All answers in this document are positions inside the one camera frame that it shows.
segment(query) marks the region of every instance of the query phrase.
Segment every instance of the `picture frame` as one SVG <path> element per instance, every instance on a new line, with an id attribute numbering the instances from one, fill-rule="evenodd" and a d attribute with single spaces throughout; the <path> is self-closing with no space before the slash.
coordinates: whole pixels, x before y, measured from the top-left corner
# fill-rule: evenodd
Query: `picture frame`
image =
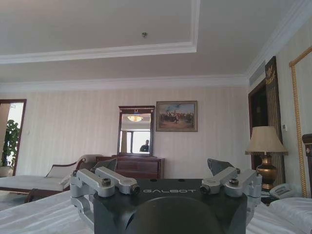
<path id="1" fill-rule="evenodd" d="M 158 101 L 156 131 L 197 132 L 197 101 Z"/>

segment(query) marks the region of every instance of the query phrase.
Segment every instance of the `crown molding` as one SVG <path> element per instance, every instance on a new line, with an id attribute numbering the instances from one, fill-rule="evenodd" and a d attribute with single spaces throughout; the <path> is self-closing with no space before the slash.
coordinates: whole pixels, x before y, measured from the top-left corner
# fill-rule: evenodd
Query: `crown molding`
<path id="1" fill-rule="evenodd" d="M 111 78 L 0 83 L 0 93 L 247 85 L 248 80 L 243 75 Z"/>
<path id="2" fill-rule="evenodd" d="M 191 12 L 191 43 L 197 49 L 200 0 L 192 0 Z"/>
<path id="3" fill-rule="evenodd" d="M 197 51 L 199 12 L 200 0 L 192 0 L 190 41 L 97 49 L 1 55 L 0 64 L 195 53 Z"/>
<path id="4" fill-rule="evenodd" d="M 263 61 L 269 61 L 276 55 L 310 16 L 312 16 L 312 1 L 296 0 L 247 69 L 246 77 L 249 79 Z"/>

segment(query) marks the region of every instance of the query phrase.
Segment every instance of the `gold frame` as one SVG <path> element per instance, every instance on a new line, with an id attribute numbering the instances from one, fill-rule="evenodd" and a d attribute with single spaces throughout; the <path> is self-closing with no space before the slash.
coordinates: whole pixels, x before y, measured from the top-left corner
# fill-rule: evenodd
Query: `gold frame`
<path id="1" fill-rule="evenodd" d="M 159 123 L 159 106 L 162 104 L 193 104 L 194 105 L 194 128 L 193 129 L 169 129 L 161 128 Z M 197 125 L 197 101 L 158 101 L 156 102 L 156 131 L 157 132 L 198 132 Z"/>
<path id="2" fill-rule="evenodd" d="M 302 191 L 303 197 L 307 197 L 307 184 L 306 184 L 306 174 L 305 174 L 303 147 L 302 147 L 302 139 L 301 139 L 301 123 L 300 123 L 299 97 L 298 97 L 297 77 L 296 77 L 296 64 L 299 63 L 303 58 L 305 58 L 311 52 L 312 52 L 312 46 L 309 47 L 307 50 L 305 50 L 295 60 L 289 63 L 289 67 L 292 70 L 293 102 L 294 102 L 294 112 L 295 112 L 295 117 L 296 117 L 300 180 L 301 180 L 301 191 Z"/>

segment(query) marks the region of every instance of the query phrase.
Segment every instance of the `telephone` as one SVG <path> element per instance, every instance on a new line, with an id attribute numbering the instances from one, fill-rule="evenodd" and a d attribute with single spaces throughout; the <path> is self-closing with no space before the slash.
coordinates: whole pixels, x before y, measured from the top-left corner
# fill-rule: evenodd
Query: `telephone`
<path id="1" fill-rule="evenodd" d="M 278 199 L 292 197 L 294 191 L 289 187 L 289 184 L 280 184 L 270 190 L 270 194 Z"/>

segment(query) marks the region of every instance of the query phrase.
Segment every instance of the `door frame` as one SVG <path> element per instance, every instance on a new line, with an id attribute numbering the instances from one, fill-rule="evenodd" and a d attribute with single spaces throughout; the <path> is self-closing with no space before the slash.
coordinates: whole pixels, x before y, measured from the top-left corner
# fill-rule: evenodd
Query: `door frame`
<path id="1" fill-rule="evenodd" d="M 0 105 L 1 104 L 11 104 L 11 103 L 23 103 L 23 111 L 22 111 L 22 115 L 21 115 L 21 123 L 20 123 L 20 131 L 19 131 L 19 142 L 17 145 L 17 152 L 16 152 L 16 157 L 15 157 L 15 165 L 14 165 L 14 169 L 13 169 L 13 175 L 15 176 L 15 172 L 16 172 L 16 167 L 18 164 L 18 158 L 19 158 L 19 152 L 20 152 L 20 142 L 21 142 L 21 132 L 23 129 L 23 124 L 24 124 L 24 116 L 25 116 L 25 110 L 26 110 L 26 99 L 0 99 Z"/>
<path id="2" fill-rule="evenodd" d="M 249 129 L 250 129 L 250 138 L 252 137 L 253 133 L 253 112 L 252 112 L 252 97 L 260 90 L 266 86 L 265 78 L 253 89 L 248 93 L 248 107 L 249 107 Z M 252 161 L 252 169 L 255 170 L 255 156 L 251 155 Z"/>

